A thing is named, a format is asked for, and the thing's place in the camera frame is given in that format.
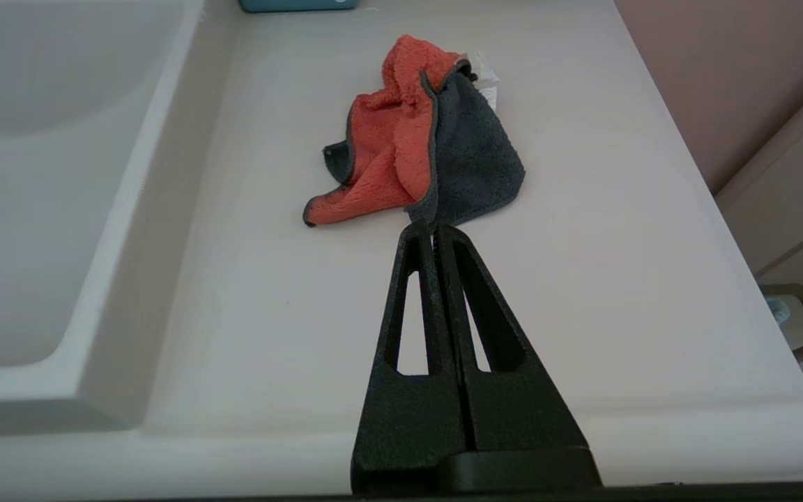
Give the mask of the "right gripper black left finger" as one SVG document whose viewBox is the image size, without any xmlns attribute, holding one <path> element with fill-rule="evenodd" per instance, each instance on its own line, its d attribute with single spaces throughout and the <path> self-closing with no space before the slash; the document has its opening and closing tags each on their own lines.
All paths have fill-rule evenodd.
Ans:
<svg viewBox="0 0 803 502">
<path fill-rule="evenodd" d="M 447 289 L 433 233 L 412 223 L 399 242 L 351 455 L 354 492 L 466 492 L 469 452 Z M 420 278 L 427 372 L 399 371 L 408 280 Z"/>
</svg>

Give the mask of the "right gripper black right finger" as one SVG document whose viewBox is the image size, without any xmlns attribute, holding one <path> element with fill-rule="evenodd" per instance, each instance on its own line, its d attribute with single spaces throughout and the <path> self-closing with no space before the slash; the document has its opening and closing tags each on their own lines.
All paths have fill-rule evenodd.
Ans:
<svg viewBox="0 0 803 502">
<path fill-rule="evenodd" d="M 456 227 L 437 226 L 436 258 L 468 444 L 477 450 L 587 449 L 472 240 Z"/>
</svg>

